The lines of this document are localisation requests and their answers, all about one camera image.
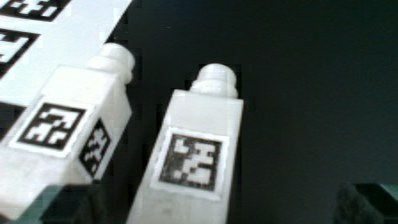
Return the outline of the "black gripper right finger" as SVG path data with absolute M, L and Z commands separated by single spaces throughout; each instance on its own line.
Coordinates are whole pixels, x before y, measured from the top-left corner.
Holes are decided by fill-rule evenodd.
M 398 184 L 345 184 L 337 201 L 335 224 L 398 224 Z

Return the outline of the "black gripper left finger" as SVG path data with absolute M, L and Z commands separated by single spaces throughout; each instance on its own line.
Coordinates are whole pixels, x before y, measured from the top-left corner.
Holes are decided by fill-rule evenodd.
M 107 224 L 104 188 L 99 184 L 51 185 L 17 224 Z

